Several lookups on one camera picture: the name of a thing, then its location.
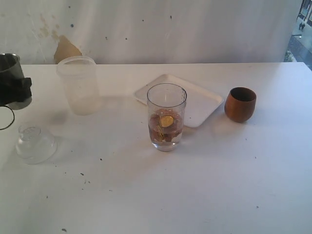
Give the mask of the stainless steel cup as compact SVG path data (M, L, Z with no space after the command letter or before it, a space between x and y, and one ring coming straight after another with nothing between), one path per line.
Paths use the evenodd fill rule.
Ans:
M21 65L20 58L16 54L1 53L0 55L0 78L25 78ZM25 102L13 102L8 106L13 110L21 110L27 107L32 101L32 97Z

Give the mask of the clear dome lid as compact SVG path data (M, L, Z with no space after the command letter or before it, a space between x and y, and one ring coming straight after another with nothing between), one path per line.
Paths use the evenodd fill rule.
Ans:
M42 163L57 151L55 137L42 126L26 122L19 127L18 133L16 152L26 164Z

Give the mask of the gold coin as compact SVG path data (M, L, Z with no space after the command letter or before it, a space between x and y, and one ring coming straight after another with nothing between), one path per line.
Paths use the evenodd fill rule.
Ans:
M162 116L160 118L160 126L162 128L167 128L173 125L174 123L174 118L172 116Z

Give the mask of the translucent plastic container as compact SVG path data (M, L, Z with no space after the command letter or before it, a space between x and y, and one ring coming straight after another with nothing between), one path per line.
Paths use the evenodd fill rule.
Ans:
M101 97L93 59L86 56L65 58L57 64L57 74L74 114L85 116L100 109Z

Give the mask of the clear drinking glass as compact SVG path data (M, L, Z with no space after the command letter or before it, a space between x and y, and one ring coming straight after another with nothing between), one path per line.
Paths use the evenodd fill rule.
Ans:
M154 85L147 92L148 124L151 114L159 109L171 109L180 113L184 120L186 101L187 93L181 86L172 83ZM180 141L169 143L151 142L156 149L168 152L174 150Z

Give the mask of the copper coins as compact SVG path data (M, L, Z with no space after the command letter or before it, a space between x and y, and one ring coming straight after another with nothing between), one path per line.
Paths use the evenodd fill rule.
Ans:
M162 116L172 116L174 123L170 127L162 128L160 126L160 118ZM149 133L151 141L169 143L178 142L183 132L183 118L180 113L177 113L171 109L159 109L151 114L149 117Z

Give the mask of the brown wooden cup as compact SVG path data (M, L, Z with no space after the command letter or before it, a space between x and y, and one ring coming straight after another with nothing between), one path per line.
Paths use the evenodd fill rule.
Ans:
M249 120L255 110L256 93L246 87L232 88L227 96L224 111L232 121L243 123Z

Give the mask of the white rectangular tray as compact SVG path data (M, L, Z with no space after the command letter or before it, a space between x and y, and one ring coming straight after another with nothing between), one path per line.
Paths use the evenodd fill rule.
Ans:
M147 104L149 88L160 83L173 83L185 89L187 104L184 125L190 128L199 127L224 101L221 95L170 74L161 75L135 91L135 99Z

